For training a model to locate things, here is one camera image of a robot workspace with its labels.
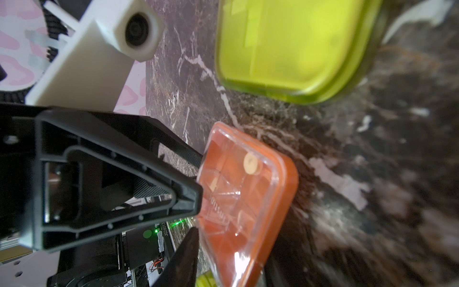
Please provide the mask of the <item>white pillbox green lid front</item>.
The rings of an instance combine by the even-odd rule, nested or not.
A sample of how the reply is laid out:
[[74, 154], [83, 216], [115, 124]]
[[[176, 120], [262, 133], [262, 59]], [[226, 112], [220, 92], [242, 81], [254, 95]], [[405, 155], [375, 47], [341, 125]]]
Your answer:
[[196, 279], [195, 287], [218, 287], [217, 282], [215, 281], [215, 278], [213, 276], [212, 271], [209, 270], [209, 271], [201, 274]]

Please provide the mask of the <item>orange square pillbox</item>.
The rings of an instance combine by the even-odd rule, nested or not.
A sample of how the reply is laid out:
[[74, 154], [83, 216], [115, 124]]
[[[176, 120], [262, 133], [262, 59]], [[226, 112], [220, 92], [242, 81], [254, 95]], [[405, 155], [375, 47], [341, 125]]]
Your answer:
[[216, 281], [255, 286], [298, 189], [293, 160], [218, 122], [197, 181], [203, 200], [196, 225]]

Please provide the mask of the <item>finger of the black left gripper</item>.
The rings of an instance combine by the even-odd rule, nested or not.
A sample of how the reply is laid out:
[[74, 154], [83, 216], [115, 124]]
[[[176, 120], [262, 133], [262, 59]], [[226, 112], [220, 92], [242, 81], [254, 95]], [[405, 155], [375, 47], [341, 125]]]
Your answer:
[[158, 119], [113, 112], [91, 111], [90, 113], [157, 157], [159, 146], [163, 144], [196, 168], [202, 162], [202, 154], [185, 143]]

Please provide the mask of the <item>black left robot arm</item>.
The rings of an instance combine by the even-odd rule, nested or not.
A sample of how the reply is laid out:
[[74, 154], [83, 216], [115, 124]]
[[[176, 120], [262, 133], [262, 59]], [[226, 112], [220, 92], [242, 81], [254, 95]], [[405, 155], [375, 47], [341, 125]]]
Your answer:
[[113, 112], [1, 104], [1, 237], [60, 252], [48, 287], [120, 287], [122, 234], [188, 218], [203, 188], [160, 157], [202, 155], [159, 120]]

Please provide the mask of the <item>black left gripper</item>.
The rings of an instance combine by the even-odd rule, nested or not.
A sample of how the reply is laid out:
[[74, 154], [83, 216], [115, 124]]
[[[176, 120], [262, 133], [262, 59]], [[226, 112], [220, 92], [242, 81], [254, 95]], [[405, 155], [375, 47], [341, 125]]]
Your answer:
[[203, 189], [89, 111], [1, 104], [1, 238], [60, 251], [197, 215]]

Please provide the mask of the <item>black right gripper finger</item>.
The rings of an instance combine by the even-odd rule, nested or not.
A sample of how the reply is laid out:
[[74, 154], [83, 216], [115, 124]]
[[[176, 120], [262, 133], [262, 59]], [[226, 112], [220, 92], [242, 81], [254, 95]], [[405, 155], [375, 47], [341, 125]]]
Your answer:
[[199, 231], [192, 227], [153, 287], [195, 287], [199, 251]]

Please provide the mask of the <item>white pillbox green lid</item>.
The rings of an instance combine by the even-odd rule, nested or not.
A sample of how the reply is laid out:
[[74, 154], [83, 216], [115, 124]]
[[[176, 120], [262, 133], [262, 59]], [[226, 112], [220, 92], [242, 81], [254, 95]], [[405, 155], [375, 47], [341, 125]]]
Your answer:
[[218, 79], [292, 104], [324, 102], [364, 77], [387, 10], [386, 1], [221, 1]]
[[218, 287], [217, 282], [215, 281], [215, 278], [213, 276], [212, 271], [209, 270], [209, 271], [201, 274], [196, 279], [195, 287]]

